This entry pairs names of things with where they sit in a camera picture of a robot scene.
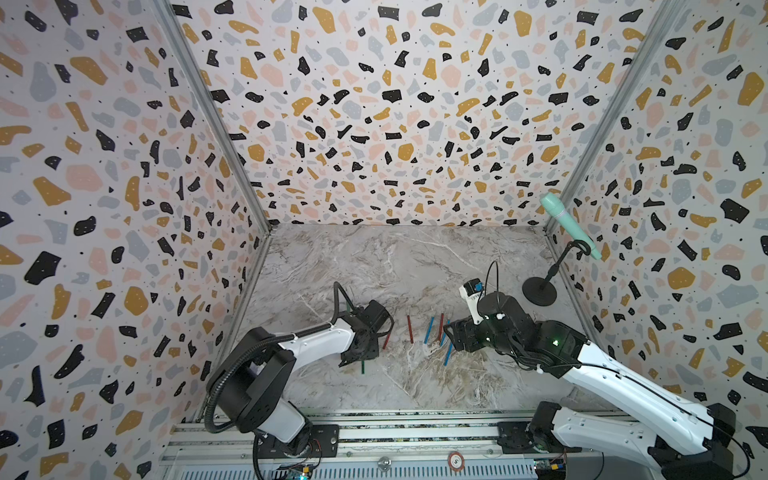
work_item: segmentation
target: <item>marble floor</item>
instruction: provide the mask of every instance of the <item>marble floor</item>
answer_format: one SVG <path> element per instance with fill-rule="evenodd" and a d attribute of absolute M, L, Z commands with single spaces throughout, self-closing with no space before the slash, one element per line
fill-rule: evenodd
<path fill-rule="evenodd" d="M 437 339 L 440 315 L 469 315 L 458 288 L 472 278 L 484 280 L 493 260 L 500 267 L 500 290 L 515 296 L 534 320 L 556 319 L 583 331 L 559 276 L 554 305 L 534 306 L 522 296 L 523 281 L 544 276 L 553 261 L 541 229 L 280 225 L 237 339 L 255 326 L 281 333 L 329 321 L 338 280 L 356 305 L 378 300 L 395 327 L 380 357 L 366 362 L 365 373 L 359 362 L 339 368 L 338 356 L 294 372 L 284 396 L 299 407 L 535 409 L 548 400 L 578 409 L 610 408 L 564 380 L 521 371 L 512 359 L 487 349 L 453 353 L 443 366 L 449 341 L 441 346 Z M 495 288 L 495 273 L 489 286 Z"/>

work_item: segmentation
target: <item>terrazzo wallpaper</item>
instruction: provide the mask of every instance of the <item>terrazzo wallpaper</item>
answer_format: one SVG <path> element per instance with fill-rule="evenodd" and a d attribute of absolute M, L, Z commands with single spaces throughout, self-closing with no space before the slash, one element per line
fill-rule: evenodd
<path fill-rule="evenodd" d="M 765 478 L 768 3 L 687 7 L 570 205 L 602 261 L 566 267 L 611 354 L 734 409 Z"/>
<path fill-rule="evenodd" d="M 152 478 L 255 257 L 143 3 L 0 7 L 0 478 Z"/>
<path fill-rule="evenodd" d="M 272 224 L 537 225 L 651 0 L 172 0 Z"/>

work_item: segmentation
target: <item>gray speckle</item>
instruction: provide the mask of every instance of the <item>gray speckle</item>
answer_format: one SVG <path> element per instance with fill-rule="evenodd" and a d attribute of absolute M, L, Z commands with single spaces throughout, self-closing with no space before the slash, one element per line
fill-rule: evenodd
<path fill-rule="evenodd" d="M 504 53 L 502 53 L 501 50 L 497 50 L 496 47 L 494 47 L 493 50 L 491 50 L 491 53 L 493 54 L 493 62 L 496 64 L 500 64 L 504 60 L 506 60 Z"/>
<path fill-rule="evenodd" d="M 498 10 L 498 3 L 490 4 L 485 10 L 475 15 L 472 19 L 472 24 L 478 27 L 488 25 L 493 21 L 496 10 Z"/>
<path fill-rule="evenodd" d="M 27 433 L 33 439 L 36 439 L 43 428 L 43 415 L 35 415 L 27 424 Z"/>
<path fill-rule="evenodd" d="M 707 106 L 704 105 L 699 112 L 699 125 L 707 125 L 710 123 L 710 111 L 707 110 Z"/>
<path fill-rule="evenodd" d="M 24 385 L 24 379 L 23 378 L 16 378 L 14 379 L 11 386 L 9 386 L 5 390 L 5 396 L 9 397 L 11 399 L 11 403 L 15 403 L 16 399 L 18 398 L 18 394 L 22 392 L 22 386 Z"/>
<path fill-rule="evenodd" d="M 75 380 L 67 387 L 73 389 L 79 386 L 86 385 L 98 385 L 101 383 L 101 376 L 104 374 L 104 369 L 90 369 L 79 380 Z"/>
<path fill-rule="evenodd" d="M 531 61 L 528 60 L 528 54 L 525 53 L 525 50 L 513 51 L 512 58 L 514 58 L 515 64 L 518 66 L 518 68 L 528 68 L 531 66 Z"/>
<path fill-rule="evenodd" d="M 118 403 L 117 405 L 113 405 L 112 410 L 109 412 L 109 419 L 110 420 L 119 419 L 123 415 L 124 411 L 125 411 L 124 403 Z"/>
<path fill-rule="evenodd" d="M 411 81 L 411 86 L 410 86 L 410 87 L 408 87 L 408 90 L 407 90 L 407 92 L 408 92 L 408 95 L 413 95 L 413 94 L 415 94 L 415 93 L 416 93 L 417 91 L 419 91 L 419 90 L 421 90 L 421 88 L 419 87 L 419 83 L 418 83 L 418 82 L 416 81 L 416 79 L 414 78 L 414 79 Z"/>
<path fill-rule="evenodd" d="M 36 101 L 48 101 L 56 95 L 56 84 L 48 75 L 45 64 L 36 61 L 32 69 L 32 82 L 29 85 L 29 93 Z"/>
<path fill-rule="evenodd" d="M 525 109 L 522 105 L 516 101 L 513 101 L 507 106 L 507 108 L 504 110 L 504 113 L 507 114 L 507 118 L 510 120 L 518 121 L 520 120 L 520 117 L 523 115 L 524 111 Z"/>
<path fill-rule="evenodd" d="M 730 137 L 733 134 L 733 122 L 726 118 L 717 121 L 717 132 L 715 133 L 715 142 L 721 147 L 726 147 L 730 143 Z"/>
<path fill-rule="evenodd" d="M 144 67 L 139 67 L 139 75 L 141 75 L 141 79 L 144 80 L 145 84 L 154 85 L 157 88 L 160 88 L 161 90 L 163 87 L 160 85 L 160 83 L 154 79 L 154 73 L 152 70 L 147 70 Z"/>
<path fill-rule="evenodd" d="M 130 117 L 135 117 L 141 113 L 141 108 L 126 97 L 118 97 L 112 104 L 112 107 Z"/>
<path fill-rule="evenodd" d="M 288 100 L 286 100 L 283 94 L 279 93 L 278 91 L 271 92 L 270 97 L 274 98 L 275 101 L 281 105 L 288 103 Z"/>
<path fill-rule="evenodd" d="M 112 210 L 117 208 L 119 205 L 120 201 L 117 198 L 108 197 L 106 195 L 98 199 L 98 202 L 96 202 L 97 207 L 111 208 Z"/>
<path fill-rule="evenodd" d="M 51 231 L 51 241 L 58 245 L 64 245 L 67 243 L 67 230 L 69 226 L 66 223 L 57 222 L 56 220 L 44 220 L 45 225 Z"/>
<path fill-rule="evenodd" d="M 288 23 L 292 16 L 293 2 L 291 0 L 285 0 L 272 11 L 272 21 L 275 23 Z"/>
<path fill-rule="evenodd" d="M 419 40 L 421 41 L 422 45 L 424 45 L 425 47 L 430 47 L 435 44 L 435 42 L 427 35 L 422 35 L 421 37 L 419 37 Z"/>
<path fill-rule="evenodd" d="M 729 194 L 736 188 L 736 182 L 733 180 L 718 180 L 715 183 L 715 191 L 719 194 Z"/>
<path fill-rule="evenodd" d="M 430 141 L 440 140 L 440 137 L 442 136 L 442 125 L 443 123 L 441 121 L 436 121 L 435 124 L 429 128 Z"/>
<path fill-rule="evenodd" d="M 672 201 L 675 205 L 682 204 L 690 197 L 690 182 L 684 178 L 678 178 L 672 182 Z"/>
<path fill-rule="evenodd" d="M 91 464 L 89 480 L 105 480 L 107 478 L 107 467 L 103 466 L 98 460 Z"/>
<path fill-rule="evenodd" d="M 338 66 L 346 67 L 349 65 L 349 59 L 346 57 L 346 55 L 344 55 L 344 52 L 341 51 L 341 48 L 331 47 L 326 50 L 326 53 Z"/>
<path fill-rule="evenodd" d="M 376 57 L 380 61 L 384 61 L 384 55 L 382 54 L 382 42 L 378 41 L 374 37 L 368 37 L 368 49 L 376 54 Z"/>
<path fill-rule="evenodd" d="M 163 150 L 163 164 L 169 168 L 181 167 L 183 161 L 179 156 L 179 151 L 175 148 L 166 148 Z"/>
<path fill-rule="evenodd" d="M 341 106 L 341 111 L 348 114 L 353 120 L 359 120 L 362 108 L 355 102 L 347 100 L 344 102 L 344 105 Z"/>
<path fill-rule="evenodd" d="M 64 31 L 64 40 L 72 45 L 72 48 L 75 50 L 82 50 L 85 48 L 85 42 L 83 42 L 83 39 L 78 35 L 78 33 L 71 28 L 67 27 L 67 29 Z"/>
<path fill-rule="evenodd" d="M 170 407 L 165 407 L 161 411 L 154 414 L 152 420 L 149 422 L 149 431 L 155 430 L 158 426 L 163 425 L 170 413 Z"/>
<path fill-rule="evenodd" d="M 91 279 L 91 275 L 89 273 L 77 272 L 76 274 L 78 278 L 72 280 L 72 283 L 77 283 L 78 285 L 85 285 Z"/>
<path fill-rule="evenodd" d="M 568 48 L 568 46 L 562 40 L 559 40 L 558 43 L 554 46 L 553 52 L 560 60 L 560 65 L 565 63 L 565 54 L 568 53 L 568 50 L 570 50 L 570 48 Z"/>
<path fill-rule="evenodd" d="M 696 310 L 700 312 L 709 312 L 712 309 L 712 297 L 707 297 L 696 304 Z"/>
<path fill-rule="evenodd" d="M 13 199 L 13 201 L 19 205 L 26 205 L 32 201 L 32 198 L 29 196 L 29 194 L 27 194 L 27 192 L 23 190 L 19 190 L 18 192 L 16 192 L 11 197 L 11 199 Z"/>
<path fill-rule="evenodd" d="M 720 352 L 717 350 L 717 347 L 715 345 L 710 345 L 710 352 L 712 352 L 712 355 L 714 355 L 715 359 L 717 361 L 720 361 Z"/>
<path fill-rule="evenodd" d="M 730 284 L 725 290 L 717 294 L 720 303 L 726 308 L 733 308 L 742 303 L 751 302 L 758 297 L 757 289 L 754 285 L 734 285 Z"/>
<path fill-rule="evenodd" d="M 136 233 L 136 230 L 131 230 L 125 234 L 125 240 L 128 242 L 128 253 L 134 256 L 138 261 L 143 262 L 147 255 L 149 255 L 149 247 Z"/>
<path fill-rule="evenodd" d="M 727 55 L 722 58 L 709 60 L 701 67 L 701 71 L 708 75 L 719 75 L 728 68 L 728 65 L 736 61 L 736 54 Z"/>
<path fill-rule="evenodd" d="M 688 385 L 703 385 L 704 381 L 700 376 L 691 372 L 689 369 L 682 366 L 680 363 L 674 366 L 675 371 Z"/>

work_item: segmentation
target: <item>stick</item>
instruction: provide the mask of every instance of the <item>stick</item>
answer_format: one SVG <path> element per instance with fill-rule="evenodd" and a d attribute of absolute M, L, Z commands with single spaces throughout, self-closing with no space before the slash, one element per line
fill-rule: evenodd
<path fill-rule="evenodd" d="M 429 320 L 429 328 L 427 329 L 427 336 L 424 337 L 424 345 L 427 344 L 427 340 L 429 340 L 429 332 L 432 331 L 432 323 L 435 322 L 435 317 L 432 317 L 431 320 Z"/>
<path fill-rule="evenodd" d="M 440 329 L 437 331 L 437 338 L 438 339 L 442 338 L 442 319 L 443 319 L 444 316 L 445 316 L 444 313 L 440 314 Z"/>
<path fill-rule="evenodd" d="M 406 318 L 408 319 L 408 334 L 411 336 L 411 345 L 413 345 L 413 329 L 411 328 L 411 316 L 406 315 Z"/>

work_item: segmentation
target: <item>black speckle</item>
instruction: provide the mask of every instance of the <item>black speckle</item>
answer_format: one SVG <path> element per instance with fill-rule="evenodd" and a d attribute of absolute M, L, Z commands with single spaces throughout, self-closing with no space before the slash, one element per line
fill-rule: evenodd
<path fill-rule="evenodd" d="M 144 27 L 126 30 L 125 33 L 128 35 L 128 38 L 133 43 L 136 43 L 137 41 L 141 41 L 141 40 L 149 40 L 149 37 L 147 37 L 147 33 L 144 32 Z"/>

